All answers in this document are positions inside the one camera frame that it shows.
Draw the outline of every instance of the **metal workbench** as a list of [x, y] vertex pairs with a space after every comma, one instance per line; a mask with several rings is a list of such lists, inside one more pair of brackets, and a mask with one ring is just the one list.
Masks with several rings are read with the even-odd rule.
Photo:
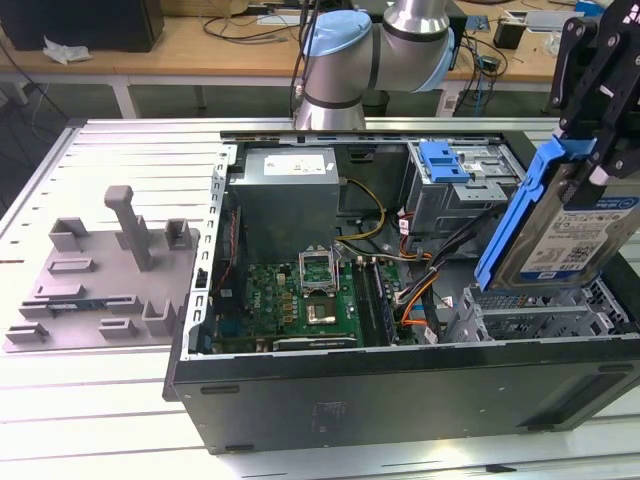
[[[369, 125], [521, 130], [538, 144], [555, 123], [383, 119]], [[129, 184], [134, 208], [150, 228], [172, 217], [198, 228], [218, 132], [286, 128], [286, 120], [191, 119], [90, 121], [66, 129], [0, 221], [0, 333], [20, 318], [17, 307], [51, 249], [47, 232], [57, 217], [81, 216], [89, 230], [113, 229], [104, 191]], [[625, 252], [633, 256], [636, 248]], [[168, 352], [169, 346], [1, 353], [0, 478], [640, 477], [640, 389], [572, 432], [212, 457], [182, 404], [161, 397]], [[487, 465], [516, 470], [491, 474]]]

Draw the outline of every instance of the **green circuit board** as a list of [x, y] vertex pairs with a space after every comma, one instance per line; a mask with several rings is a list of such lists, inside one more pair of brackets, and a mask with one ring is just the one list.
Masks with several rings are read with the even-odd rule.
[[[334, 335], [355, 338], [358, 347], [363, 347], [351, 268], [350, 262], [340, 263], [335, 294], [314, 292], [305, 296], [297, 263], [251, 265], [246, 294], [248, 315], [242, 321], [241, 336]], [[400, 285], [398, 273], [389, 262], [380, 270], [391, 300], [393, 290], [397, 291]], [[326, 263], [306, 263], [304, 279], [325, 281], [331, 279], [331, 271]]]

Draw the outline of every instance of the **table leg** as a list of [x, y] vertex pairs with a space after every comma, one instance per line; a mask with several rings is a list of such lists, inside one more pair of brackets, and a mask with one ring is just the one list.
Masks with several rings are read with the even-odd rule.
[[194, 85], [193, 92], [196, 94], [198, 110], [207, 108], [207, 97], [204, 93], [204, 87], [202, 85]]
[[24, 94], [24, 89], [19, 83], [0, 83], [0, 88], [7, 94], [7, 96], [16, 102], [18, 105], [26, 105], [29, 103], [29, 99]]
[[122, 118], [140, 118], [138, 106], [129, 90], [129, 83], [125, 80], [118, 80], [111, 87], [116, 96], [118, 107], [120, 107]]
[[438, 102], [438, 110], [436, 110], [436, 117], [453, 117], [459, 96], [460, 90], [458, 88], [443, 88]]

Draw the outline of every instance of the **yellow wire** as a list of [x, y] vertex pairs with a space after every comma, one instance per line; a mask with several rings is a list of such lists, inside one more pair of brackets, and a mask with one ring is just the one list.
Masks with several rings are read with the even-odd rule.
[[365, 192], [367, 192], [367, 194], [371, 198], [373, 198], [373, 200], [378, 204], [378, 208], [380, 209], [380, 220], [378, 221], [378, 225], [376, 226], [376, 228], [374, 228], [369, 232], [357, 233], [355, 235], [340, 235], [336, 237], [336, 240], [362, 240], [364, 238], [370, 237], [371, 235], [375, 235], [380, 230], [382, 230], [382, 227], [384, 226], [384, 220], [386, 217], [386, 214], [384, 211], [384, 205], [382, 205], [382, 202], [378, 200], [378, 197], [376, 197], [371, 190], [369, 190], [364, 184], [362, 184], [358, 180], [354, 180], [353, 178], [347, 178], [347, 182], [355, 183], [360, 188], [362, 188]]

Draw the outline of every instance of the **floor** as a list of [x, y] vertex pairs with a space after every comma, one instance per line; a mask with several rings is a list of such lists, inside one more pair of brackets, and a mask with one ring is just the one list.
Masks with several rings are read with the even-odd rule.
[[[51, 85], [47, 93], [70, 118], [120, 117], [108, 86]], [[208, 107], [198, 110], [192, 87], [133, 87], [133, 95], [145, 118], [288, 116], [287, 88], [205, 87], [205, 94]], [[66, 124], [46, 100], [39, 102], [40, 96], [39, 91], [34, 90], [27, 106], [22, 109], [5, 107], [5, 114], [0, 113], [0, 216]], [[391, 93], [387, 116], [432, 116], [438, 99], [439, 92]], [[496, 92], [484, 114], [488, 117], [541, 116], [546, 100], [544, 93]], [[457, 116], [473, 116], [474, 110], [473, 106], [462, 106]]]

